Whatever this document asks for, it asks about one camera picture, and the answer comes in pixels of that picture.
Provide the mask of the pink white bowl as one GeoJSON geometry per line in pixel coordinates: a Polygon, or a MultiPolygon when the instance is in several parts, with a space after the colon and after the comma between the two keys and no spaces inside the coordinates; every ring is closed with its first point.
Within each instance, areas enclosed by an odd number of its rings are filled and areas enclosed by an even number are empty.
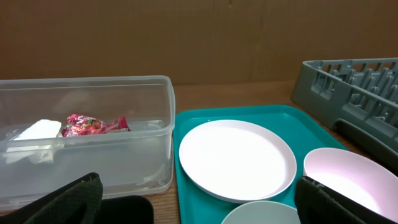
{"type": "Polygon", "coordinates": [[[397,221],[397,176],[378,163],[350,151],[323,147],[305,156],[303,174],[397,221]]]}

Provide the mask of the large white plate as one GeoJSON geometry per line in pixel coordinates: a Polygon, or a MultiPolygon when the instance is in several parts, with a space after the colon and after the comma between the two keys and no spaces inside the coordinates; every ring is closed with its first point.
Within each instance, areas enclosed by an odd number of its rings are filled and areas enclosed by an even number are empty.
{"type": "Polygon", "coordinates": [[[178,158],[192,182],[232,203],[269,200],[293,183],[297,161],[290,146],[260,125],[224,119],[203,123],[182,139],[178,158]]]}

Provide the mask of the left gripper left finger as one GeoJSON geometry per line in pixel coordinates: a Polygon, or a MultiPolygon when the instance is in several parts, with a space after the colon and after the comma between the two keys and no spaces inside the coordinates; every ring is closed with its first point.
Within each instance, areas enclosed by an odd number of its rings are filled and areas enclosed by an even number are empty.
{"type": "Polygon", "coordinates": [[[25,207],[1,217],[3,224],[91,224],[100,210],[103,184],[89,173],[25,207]]]}

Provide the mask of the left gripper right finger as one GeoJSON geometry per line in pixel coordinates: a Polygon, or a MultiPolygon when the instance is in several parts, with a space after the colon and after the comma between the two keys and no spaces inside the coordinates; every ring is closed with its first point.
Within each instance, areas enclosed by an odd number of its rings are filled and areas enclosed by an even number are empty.
{"type": "Polygon", "coordinates": [[[397,224],[308,176],[297,181],[294,203],[301,224],[397,224]]]}

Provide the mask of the grey bowl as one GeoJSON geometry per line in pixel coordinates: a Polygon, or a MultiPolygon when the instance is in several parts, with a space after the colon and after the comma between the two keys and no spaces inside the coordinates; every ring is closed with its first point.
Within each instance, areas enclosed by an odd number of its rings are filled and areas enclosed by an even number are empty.
{"type": "Polygon", "coordinates": [[[245,203],[232,210],[222,224],[300,224],[297,209],[273,201],[245,203]]]}

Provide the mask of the red ketchup packet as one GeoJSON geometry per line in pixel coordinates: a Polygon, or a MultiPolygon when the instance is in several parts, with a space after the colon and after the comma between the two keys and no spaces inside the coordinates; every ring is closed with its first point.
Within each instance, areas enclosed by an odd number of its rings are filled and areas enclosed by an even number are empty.
{"type": "Polygon", "coordinates": [[[106,123],[89,116],[72,114],[67,118],[61,134],[63,137],[75,137],[128,131],[130,128],[123,116],[111,123],[106,123]]]}

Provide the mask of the white napkin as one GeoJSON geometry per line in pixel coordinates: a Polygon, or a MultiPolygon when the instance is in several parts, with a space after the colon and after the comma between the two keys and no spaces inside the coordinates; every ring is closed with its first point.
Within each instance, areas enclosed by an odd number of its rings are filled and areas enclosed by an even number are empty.
{"type": "MultiPolygon", "coordinates": [[[[13,136],[11,141],[58,138],[62,136],[60,134],[61,126],[59,121],[41,119],[20,134],[13,136]]],[[[9,147],[3,158],[5,158],[6,164],[12,164],[25,158],[28,158],[33,164],[53,163],[54,147],[55,145],[9,147]]]]}

